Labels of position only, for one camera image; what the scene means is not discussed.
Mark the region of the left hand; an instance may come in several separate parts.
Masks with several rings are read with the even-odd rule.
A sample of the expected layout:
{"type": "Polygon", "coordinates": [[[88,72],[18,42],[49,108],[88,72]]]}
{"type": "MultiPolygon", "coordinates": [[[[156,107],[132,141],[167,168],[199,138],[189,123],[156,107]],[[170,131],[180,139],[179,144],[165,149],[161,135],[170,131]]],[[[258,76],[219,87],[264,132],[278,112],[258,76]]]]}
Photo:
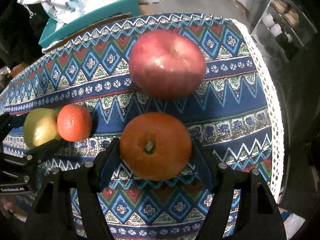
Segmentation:
{"type": "Polygon", "coordinates": [[[19,194],[1,195],[1,206],[14,215],[27,217],[31,205],[32,200],[27,196],[19,194]]]}

